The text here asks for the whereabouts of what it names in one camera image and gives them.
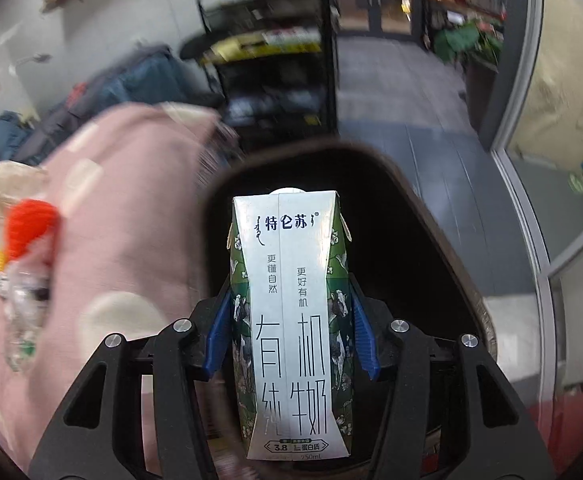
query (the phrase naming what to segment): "white wall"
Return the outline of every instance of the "white wall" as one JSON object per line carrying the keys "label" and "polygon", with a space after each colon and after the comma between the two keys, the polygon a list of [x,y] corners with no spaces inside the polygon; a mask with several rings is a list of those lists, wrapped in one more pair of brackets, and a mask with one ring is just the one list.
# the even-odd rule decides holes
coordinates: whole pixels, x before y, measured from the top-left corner
{"label": "white wall", "polygon": [[[0,112],[44,113],[137,40],[165,42],[178,55],[182,40],[201,30],[194,0],[65,0],[47,14],[42,6],[43,0],[0,0]],[[21,65],[18,78],[9,75],[10,62],[36,53],[53,58]]]}

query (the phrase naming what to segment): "white milk carton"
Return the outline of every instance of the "white milk carton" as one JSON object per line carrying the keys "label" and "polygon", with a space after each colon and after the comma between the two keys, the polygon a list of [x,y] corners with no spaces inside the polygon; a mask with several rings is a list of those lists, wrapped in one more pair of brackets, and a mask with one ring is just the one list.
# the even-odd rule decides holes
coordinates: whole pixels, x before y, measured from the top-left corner
{"label": "white milk carton", "polygon": [[248,458],[349,456],[353,325],[335,191],[237,196],[233,358]]}

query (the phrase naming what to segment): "door frame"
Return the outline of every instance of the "door frame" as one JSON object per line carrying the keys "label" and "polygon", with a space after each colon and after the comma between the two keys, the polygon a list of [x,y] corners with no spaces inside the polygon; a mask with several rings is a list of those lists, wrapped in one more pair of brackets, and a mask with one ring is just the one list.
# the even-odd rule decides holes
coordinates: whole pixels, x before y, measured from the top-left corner
{"label": "door frame", "polygon": [[536,65],[543,20],[543,5],[544,0],[507,0],[509,28],[511,29],[511,21],[514,21],[513,28],[516,36],[514,41],[511,41],[510,34],[509,38],[505,40],[505,47],[503,54],[501,54],[501,60],[503,60],[503,56],[506,56],[505,50],[510,50],[507,55],[511,55],[515,62],[508,75],[510,80],[507,81],[507,85],[503,84],[503,88],[508,87],[509,94],[507,97],[501,95],[502,102],[494,102],[495,94],[497,94],[497,78],[481,132],[487,127],[486,123],[492,121],[491,126],[494,127],[495,136],[491,144],[491,155],[503,177],[519,218],[527,246],[529,263],[534,275],[538,305],[537,316],[540,327],[540,381],[536,424],[547,444],[551,436],[553,422],[557,356],[556,317],[549,276],[547,275],[547,269],[550,265],[549,253],[523,182],[507,153],[507,146],[523,111],[531,76]]}
{"label": "door frame", "polygon": [[411,2],[411,34],[398,32],[385,32],[381,26],[380,0],[367,0],[369,8],[367,10],[369,20],[369,30],[338,30],[338,35],[343,37],[363,37],[363,38],[385,38],[387,40],[420,41],[423,30],[423,3],[422,0],[412,0]]}

